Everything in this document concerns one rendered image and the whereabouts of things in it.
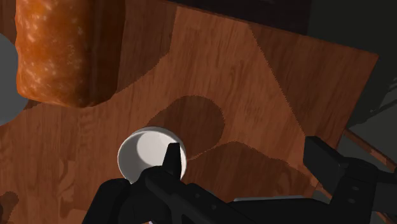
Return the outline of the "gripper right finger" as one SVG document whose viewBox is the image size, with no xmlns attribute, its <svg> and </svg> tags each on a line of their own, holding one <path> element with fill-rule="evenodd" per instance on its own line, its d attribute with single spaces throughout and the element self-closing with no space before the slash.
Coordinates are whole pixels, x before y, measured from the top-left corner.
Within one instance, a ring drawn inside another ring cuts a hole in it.
<svg viewBox="0 0 397 224">
<path fill-rule="evenodd" d="M 316 136 L 305 138 L 303 163 L 332 195 L 327 224 L 369 224 L 374 211 L 397 216 L 397 168 L 345 157 Z"/>
</svg>

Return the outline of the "orange speckled block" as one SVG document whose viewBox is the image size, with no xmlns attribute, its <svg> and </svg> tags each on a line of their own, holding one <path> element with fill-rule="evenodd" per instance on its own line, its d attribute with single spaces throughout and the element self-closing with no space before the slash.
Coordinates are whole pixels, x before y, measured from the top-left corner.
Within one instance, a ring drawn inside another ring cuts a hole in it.
<svg viewBox="0 0 397 224">
<path fill-rule="evenodd" d="M 118 86 L 125 0 L 16 0 L 17 90 L 85 108 Z"/>
</svg>

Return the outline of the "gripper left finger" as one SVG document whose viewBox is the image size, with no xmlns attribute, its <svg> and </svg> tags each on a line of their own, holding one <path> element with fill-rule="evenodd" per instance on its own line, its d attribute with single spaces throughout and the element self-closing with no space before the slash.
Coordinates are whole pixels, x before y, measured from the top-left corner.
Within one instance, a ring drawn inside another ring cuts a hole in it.
<svg viewBox="0 0 397 224">
<path fill-rule="evenodd" d="M 199 185 L 181 182 L 180 151 L 179 143 L 169 144 L 162 164 L 134 183 L 103 182 L 81 224 L 255 224 Z"/>
</svg>

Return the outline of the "brown wooden table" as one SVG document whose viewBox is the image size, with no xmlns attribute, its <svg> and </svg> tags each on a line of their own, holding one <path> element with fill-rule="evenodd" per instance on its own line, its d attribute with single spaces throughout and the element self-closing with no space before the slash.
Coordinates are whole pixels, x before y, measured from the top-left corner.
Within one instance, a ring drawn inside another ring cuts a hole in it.
<svg viewBox="0 0 397 224">
<path fill-rule="evenodd" d="M 0 127 L 0 223 L 81 224 L 147 125 L 185 144 L 186 183 L 230 201 L 304 195 L 306 135 L 336 146 L 374 53 L 157 0 L 128 0 L 119 90 L 91 108 L 30 103 Z"/>
</svg>

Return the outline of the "white round cup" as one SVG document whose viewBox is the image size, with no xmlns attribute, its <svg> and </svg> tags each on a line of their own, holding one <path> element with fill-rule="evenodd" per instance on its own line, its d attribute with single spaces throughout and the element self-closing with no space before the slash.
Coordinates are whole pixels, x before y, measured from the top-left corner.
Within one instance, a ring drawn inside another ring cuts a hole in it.
<svg viewBox="0 0 397 224">
<path fill-rule="evenodd" d="M 179 143 L 181 175 L 186 172 L 186 149 L 173 132 L 161 127 L 145 127 L 133 132 L 118 150 L 118 167 L 130 183 L 138 180 L 146 168 L 162 165 L 169 143 Z"/>
</svg>

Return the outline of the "grey rounded object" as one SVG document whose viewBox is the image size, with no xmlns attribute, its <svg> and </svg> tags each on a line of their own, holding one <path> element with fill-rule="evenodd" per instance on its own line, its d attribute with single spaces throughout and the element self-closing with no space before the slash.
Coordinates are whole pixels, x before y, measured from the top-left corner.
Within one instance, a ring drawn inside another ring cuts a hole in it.
<svg viewBox="0 0 397 224">
<path fill-rule="evenodd" d="M 0 33 L 0 126 L 12 121 L 28 103 L 17 91 L 18 53 Z"/>
</svg>

